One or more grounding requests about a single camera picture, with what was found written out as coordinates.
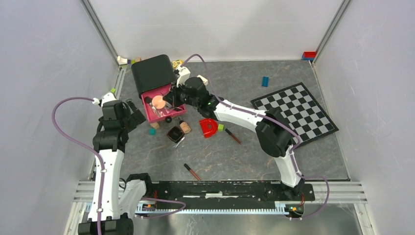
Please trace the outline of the round peach powder puff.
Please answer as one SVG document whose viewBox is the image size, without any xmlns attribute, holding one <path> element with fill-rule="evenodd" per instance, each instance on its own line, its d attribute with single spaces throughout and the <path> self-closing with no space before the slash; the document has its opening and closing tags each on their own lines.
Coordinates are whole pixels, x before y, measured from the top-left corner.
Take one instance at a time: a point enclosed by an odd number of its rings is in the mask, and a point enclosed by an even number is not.
<svg viewBox="0 0 415 235">
<path fill-rule="evenodd" d="M 166 101 L 163 99 L 162 95 L 156 95 L 152 98 L 152 105 L 160 110 L 166 106 Z"/>
</svg>

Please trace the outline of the black pink drawer organizer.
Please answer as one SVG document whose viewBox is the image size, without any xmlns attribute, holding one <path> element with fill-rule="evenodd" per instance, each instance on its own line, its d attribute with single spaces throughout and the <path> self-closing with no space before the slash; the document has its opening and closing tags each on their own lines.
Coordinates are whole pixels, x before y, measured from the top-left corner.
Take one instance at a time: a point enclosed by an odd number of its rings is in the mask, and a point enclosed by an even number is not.
<svg viewBox="0 0 415 235">
<path fill-rule="evenodd" d="M 176 108 L 176 111 L 164 117 L 155 117 L 150 111 L 149 104 L 145 103 L 144 98 L 153 98 L 156 95 L 166 95 L 169 92 L 171 83 L 177 77 L 173 72 L 173 67 L 169 57 L 161 54 L 135 62 L 131 66 L 134 82 L 149 123 L 164 121 L 166 117 L 181 116 L 187 112 L 184 105 Z"/>
</svg>

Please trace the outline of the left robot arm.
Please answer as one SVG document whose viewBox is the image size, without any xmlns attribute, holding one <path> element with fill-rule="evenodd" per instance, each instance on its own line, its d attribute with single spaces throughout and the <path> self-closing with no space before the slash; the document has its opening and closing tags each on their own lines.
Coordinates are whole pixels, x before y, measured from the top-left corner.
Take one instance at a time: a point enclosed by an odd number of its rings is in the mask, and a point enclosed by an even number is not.
<svg viewBox="0 0 415 235">
<path fill-rule="evenodd" d="M 131 174 L 119 195 L 120 168 L 129 132 L 146 118 L 131 99 L 102 101 L 103 116 L 99 119 L 93 149 L 100 157 L 92 207 L 85 223 L 78 225 L 80 235 L 132 235 L 133 216 L 140 199 L 149 199 L 154 187 L 148 173 Z"/>
</svg>

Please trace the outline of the red lipstick tube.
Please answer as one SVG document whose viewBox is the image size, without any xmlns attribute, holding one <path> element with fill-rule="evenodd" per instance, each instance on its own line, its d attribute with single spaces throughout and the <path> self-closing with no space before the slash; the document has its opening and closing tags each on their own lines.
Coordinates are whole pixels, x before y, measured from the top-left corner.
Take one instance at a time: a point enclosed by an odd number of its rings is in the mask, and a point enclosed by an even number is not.
<svg viewBox="0 0 415 235">
<path fill-rule="evenodd" d="M 228 128 L 225 129 L 225 132 L 229 134 L 238 144 L 241 144 L 242 142 L 233 134 L 231 130 Z"/>
</svg>

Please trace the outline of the black makeup brush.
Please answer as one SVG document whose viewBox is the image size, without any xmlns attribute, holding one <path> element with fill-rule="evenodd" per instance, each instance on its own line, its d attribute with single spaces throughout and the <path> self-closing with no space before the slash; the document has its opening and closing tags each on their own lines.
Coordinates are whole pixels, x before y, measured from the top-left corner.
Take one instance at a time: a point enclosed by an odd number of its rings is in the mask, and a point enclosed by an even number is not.
<svg viewBox="0 0 415 235">
<path fill-rule="evenodd" d="M 147 97 L 144 98 L 144 101 L 147 104 L 151 104 L 152 103 L 152 98 L 150 98 L 150 97 L 147 96 Z"/>
</svg>

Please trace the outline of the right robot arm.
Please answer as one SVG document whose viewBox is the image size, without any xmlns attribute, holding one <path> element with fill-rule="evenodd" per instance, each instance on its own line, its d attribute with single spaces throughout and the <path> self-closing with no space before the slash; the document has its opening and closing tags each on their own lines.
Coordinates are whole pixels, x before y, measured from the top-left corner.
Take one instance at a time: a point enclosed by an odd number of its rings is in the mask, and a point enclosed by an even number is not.
<svg viewBox="0 0 415 235">
<path fill-rule="evenodd" d="M 191 77 L 183 84 L 173 83 L 163 99 L 174 107 L 191 105 L 205 118 L 230 122 L 256 133 L 261 149 L 277 164 L 283 195 L 295 200 L 302 194 L 304 176 L 294 156 L 302 139 L 277 108 L 263 111 L 235 105 L 211 94 L 199 77 Z"/>
</svg>

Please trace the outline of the clear plastic wrapper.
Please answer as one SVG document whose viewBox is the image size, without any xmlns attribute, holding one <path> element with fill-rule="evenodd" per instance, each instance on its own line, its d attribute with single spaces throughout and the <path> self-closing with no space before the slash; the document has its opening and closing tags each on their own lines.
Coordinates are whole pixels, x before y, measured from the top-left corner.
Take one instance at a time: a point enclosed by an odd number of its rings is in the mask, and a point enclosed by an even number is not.
<svg viewBox="0 0 415 235">
<path fill-rule="evenodd" d="M 166 106 L 164 106 L 161 109 L 157 109 L 153 104 L 149 104 L 150 106 L 150 111 L 153 113 L 153 115 L 157 118 L 161 118 L 164 116 L 167 116 L 169 114 L 172 114 L 173 112 L 175 112 L 176 110 L 169 104 L 167 104 Z"/>
</svg>

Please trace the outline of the brown lip gloss tube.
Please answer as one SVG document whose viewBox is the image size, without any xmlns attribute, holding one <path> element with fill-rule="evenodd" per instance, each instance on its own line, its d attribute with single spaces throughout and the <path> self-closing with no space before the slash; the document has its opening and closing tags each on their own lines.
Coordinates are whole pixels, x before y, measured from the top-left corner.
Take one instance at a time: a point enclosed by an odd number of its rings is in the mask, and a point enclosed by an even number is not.
<svg viewBox="0 0 415 235">
<path fill-rule="evenodd" d="M 198 181 L 201 181 L 201 178 L 196 174 L 196 172 L 188 165 L 184 164 L 184 167 L 195 177 Z"/>
</svg>

